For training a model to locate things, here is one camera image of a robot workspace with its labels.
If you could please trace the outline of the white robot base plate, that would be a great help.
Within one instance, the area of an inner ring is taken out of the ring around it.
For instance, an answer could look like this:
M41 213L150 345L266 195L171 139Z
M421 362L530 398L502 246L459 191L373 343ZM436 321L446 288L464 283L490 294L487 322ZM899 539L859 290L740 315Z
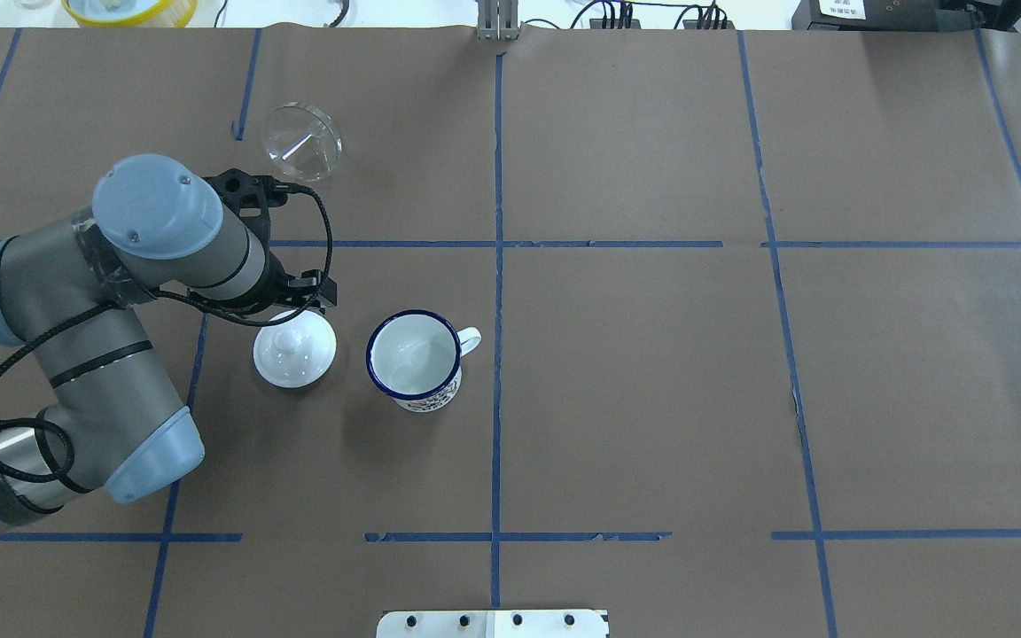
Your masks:
M592 609L396 611L377 637L609 637L606 611Z

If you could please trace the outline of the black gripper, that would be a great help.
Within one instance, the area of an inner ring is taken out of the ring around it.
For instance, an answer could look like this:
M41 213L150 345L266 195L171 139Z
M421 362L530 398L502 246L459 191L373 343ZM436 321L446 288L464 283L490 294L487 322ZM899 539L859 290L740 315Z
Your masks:
M245 255L240 265L218 284L204 290L204 300L224 312L251 316L269 307L317 308L325 312L338 304L338 286L330 276L333 251L332 226L323 199L312 187L253 176L232 168L204 179L227 211L247 229ZM272 207L286 205L290 197L309 197L323 217L325 256L320 269L295 276L271 247Z

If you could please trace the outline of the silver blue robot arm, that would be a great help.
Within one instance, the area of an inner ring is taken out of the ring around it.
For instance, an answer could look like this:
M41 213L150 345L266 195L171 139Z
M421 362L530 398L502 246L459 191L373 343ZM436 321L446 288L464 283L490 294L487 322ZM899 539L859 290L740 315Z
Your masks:
M198 467L204 444L135 307L167 299L224 322L335 307L330 265L287 274L270 209L311 187L159 154L114 163L88 206L0 242L0 534L101 489L117 503Z

